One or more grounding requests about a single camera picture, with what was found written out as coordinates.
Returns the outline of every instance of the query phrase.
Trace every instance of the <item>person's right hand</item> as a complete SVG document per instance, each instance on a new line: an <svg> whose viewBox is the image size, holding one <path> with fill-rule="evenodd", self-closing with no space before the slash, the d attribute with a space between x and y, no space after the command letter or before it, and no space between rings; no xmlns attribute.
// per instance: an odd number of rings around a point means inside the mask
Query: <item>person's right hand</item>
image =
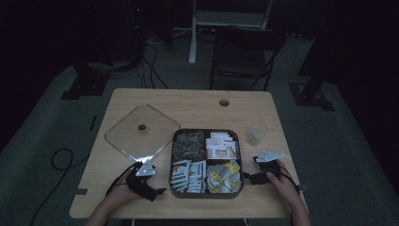
<svg viewBox="0 0 399 226"><path fill-rule="evenodd" d="M281 173L287 175L287 171L285 170L284 164L279 160L276 161L279 163L279 165L282 168L284 168L280 170ZM269 171L266 173L266 176L267 178L269 178L270 182L274 185L277 192L286 202L288 202L289 205L294 205L297 202L302 202L299 195L296 193L295 186L288 178L284 176L280 176L279 178L277 178L273 173Z"/></svg>

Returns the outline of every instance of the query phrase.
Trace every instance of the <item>black chair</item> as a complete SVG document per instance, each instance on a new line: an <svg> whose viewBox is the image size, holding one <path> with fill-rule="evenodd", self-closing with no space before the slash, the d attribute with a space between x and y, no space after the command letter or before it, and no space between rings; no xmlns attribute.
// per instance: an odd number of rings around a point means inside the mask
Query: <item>black chair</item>
<svg viewBox="0 0 399 226"><path fill-rule="evenodd" d="M285 35L275 30L237 26L218 28L209 89L213 88L217 72L222 76L255 79L252 86L266 77L263 87L266 91L274 59L284 43Z"/></svg>

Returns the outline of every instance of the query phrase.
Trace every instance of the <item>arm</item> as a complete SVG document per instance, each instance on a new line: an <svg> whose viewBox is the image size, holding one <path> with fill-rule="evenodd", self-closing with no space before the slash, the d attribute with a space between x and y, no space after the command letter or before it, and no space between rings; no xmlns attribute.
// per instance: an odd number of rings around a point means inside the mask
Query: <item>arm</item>
<svg viewBox="0 0 399 226"><path fill-rule="evenodd" d="M113 210L138 197L138 195L131 191L125 184L126 175L94 209L93 213L85 224L86 226L104 226Z"/></svg>
<svg viewBox="0 0 399 226"><path fill-rule="evenodd" d="M284 168L284 164L279 161L279 164ZM281 169L281 173L287 174L284 169ZM293 224L294 226L310 226L311 220L309 218L308 211L305 203L300 199L300 196L296 193L294 185L284 176L277 178L273 173L267 172L267 178L274 185L281 197L288 203L291 208Z"/></svg>

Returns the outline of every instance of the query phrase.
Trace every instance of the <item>glass cup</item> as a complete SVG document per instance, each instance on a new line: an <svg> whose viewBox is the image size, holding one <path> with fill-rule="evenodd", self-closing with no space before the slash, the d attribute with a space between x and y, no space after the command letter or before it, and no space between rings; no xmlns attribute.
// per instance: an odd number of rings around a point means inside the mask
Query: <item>glass cup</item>
<svg viewBox="0 0 399 226"><path fill-rule="evenodd" d="M267 125L263 122L253 122L247 129L247 142L251 146L257 146L267 134Z"/></svg>

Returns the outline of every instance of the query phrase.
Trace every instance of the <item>chair backrest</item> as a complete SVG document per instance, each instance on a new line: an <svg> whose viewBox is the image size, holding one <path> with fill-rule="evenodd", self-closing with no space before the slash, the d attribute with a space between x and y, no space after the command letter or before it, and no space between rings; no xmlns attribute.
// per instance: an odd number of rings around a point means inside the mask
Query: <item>chair backrest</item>
<svg viewBox="0 0 399 226"><path fill-rule="evenodd" d="M269 29L224 26L217 29L216 41L230 41L248 50L278 52L285 43L285 35Z"/></svg>

